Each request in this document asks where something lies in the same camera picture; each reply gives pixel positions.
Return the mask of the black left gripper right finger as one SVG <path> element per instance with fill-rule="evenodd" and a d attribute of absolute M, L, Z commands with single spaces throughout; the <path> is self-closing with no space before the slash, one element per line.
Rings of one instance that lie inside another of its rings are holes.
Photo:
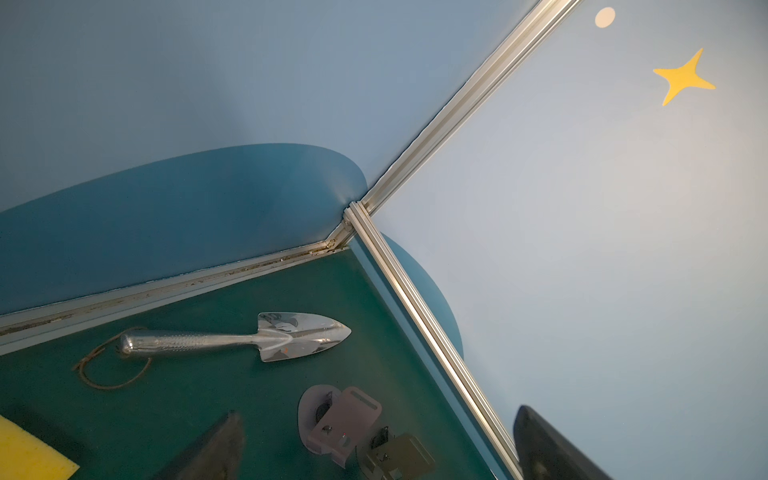
<path fill-rule="evenodd" d="M 611 480 L 530 406 L 518 409 L 513 436 L 525 480 Z"/>

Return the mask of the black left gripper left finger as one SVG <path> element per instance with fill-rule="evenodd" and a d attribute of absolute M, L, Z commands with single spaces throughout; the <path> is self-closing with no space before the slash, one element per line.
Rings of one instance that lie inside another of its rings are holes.
<path fill-rule="evenodd" d="M 241 415 L 229 411 L 153 479 L 237 479 L 245 446 Z"/>

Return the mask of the dark grey stand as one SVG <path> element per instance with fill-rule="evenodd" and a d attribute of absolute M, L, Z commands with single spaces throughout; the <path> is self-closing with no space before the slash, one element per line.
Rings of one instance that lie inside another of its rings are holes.
<path fill-rule="evenodd" d="M 436 461 L 418 438 L 395 435 L 389 426 L 375 427 L 356 446 L 358 465 L 366 479 L 420 479 L 436 469 Z"/>

